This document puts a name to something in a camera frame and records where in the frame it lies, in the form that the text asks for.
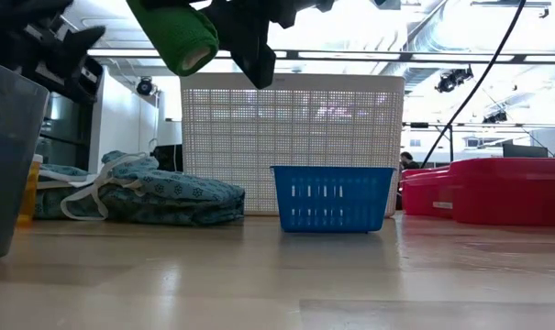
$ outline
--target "green cylinder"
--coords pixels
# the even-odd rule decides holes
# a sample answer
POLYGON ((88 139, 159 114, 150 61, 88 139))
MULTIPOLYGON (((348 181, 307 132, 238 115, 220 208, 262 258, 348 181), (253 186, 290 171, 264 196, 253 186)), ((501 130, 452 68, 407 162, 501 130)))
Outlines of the green cylinder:
POLYGON ((218 52, 216 28, 190 6, 147 10, 140 0, 127 0, 167 68, 179 76, 198 72, 218 52))

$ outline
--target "white plastic crate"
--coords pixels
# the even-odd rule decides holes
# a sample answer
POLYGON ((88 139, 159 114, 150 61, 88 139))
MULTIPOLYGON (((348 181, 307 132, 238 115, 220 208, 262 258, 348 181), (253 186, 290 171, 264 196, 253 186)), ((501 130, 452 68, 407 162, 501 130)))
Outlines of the white plastic crate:
MULTIPOLYGON (((272 165, 399 165, 401 77, 276 74, 256 90, 242 73, 181 79, 183 169, 246 190, 248 214, 277 214, 272 165)), ((395 210, 397 175, 386 215, 395 210)))

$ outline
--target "security camera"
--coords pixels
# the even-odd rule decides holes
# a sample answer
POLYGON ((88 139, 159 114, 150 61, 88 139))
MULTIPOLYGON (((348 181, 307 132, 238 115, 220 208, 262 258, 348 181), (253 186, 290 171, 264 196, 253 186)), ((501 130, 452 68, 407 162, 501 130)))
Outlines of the security camera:
POLYGON ((141 77, 140 82, 137 85, 137 93, 144 96, 151 96, 157 91, 157 85, 152 83, 152 77, 141 77))

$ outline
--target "red container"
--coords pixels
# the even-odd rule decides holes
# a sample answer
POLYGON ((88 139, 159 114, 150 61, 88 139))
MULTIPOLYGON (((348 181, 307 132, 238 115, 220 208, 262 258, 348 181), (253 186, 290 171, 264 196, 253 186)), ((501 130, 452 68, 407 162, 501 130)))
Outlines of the red container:
POLYGON ((450 167, 402 172, 402 205, 406 215, 452 218, 450 167))
POLYGON ((456 161, 448 177, 458 222, 555 226, 555 159, 456 161))

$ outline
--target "gray plastic bin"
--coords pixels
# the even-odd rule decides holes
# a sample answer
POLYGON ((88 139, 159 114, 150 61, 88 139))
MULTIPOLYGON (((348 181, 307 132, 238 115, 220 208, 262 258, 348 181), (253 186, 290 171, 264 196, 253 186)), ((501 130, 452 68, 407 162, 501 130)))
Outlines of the gray plastic bin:
POLYGON ((0 66, 0 258, 10 249, 49 91, 0 66))

